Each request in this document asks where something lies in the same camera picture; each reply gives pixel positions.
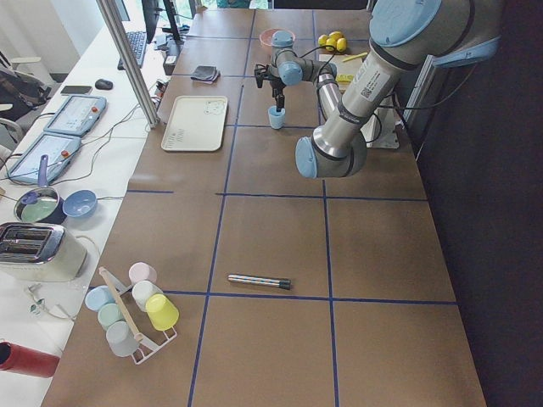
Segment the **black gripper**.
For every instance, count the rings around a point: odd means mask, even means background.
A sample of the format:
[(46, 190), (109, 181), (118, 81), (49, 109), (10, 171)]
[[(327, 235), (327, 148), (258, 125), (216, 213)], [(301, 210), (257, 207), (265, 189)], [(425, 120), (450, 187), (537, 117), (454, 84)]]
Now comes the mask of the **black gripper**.
[(270, 81), (270, 85), (272, 89), (272, 96), (276, 102), (276, 111), (280, 113), (284, 109), (283, 89), (285, 88), (285, 85), (281, 80)]

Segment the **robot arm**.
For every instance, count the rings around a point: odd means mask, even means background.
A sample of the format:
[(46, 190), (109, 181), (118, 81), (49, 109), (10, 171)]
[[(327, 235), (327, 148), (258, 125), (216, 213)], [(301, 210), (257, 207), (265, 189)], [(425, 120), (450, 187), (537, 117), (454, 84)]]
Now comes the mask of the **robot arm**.
[(271, 62), (257, 80), (272, 83), (275, 99), (286, 86), (309, 81), (316, 87), (326, 121), (298, 140), (295, 161), (307, 178), (354, 175), (365, 163), (361, 128), (392, 91), (400, 76), (427, 56), (443, 67), (491, 58), (500, 39), (502, 1), (379, 1), (369, 21), (369, 53), (344, 92), (326, 63), (304, 59), (294, 39), (277, 31)]

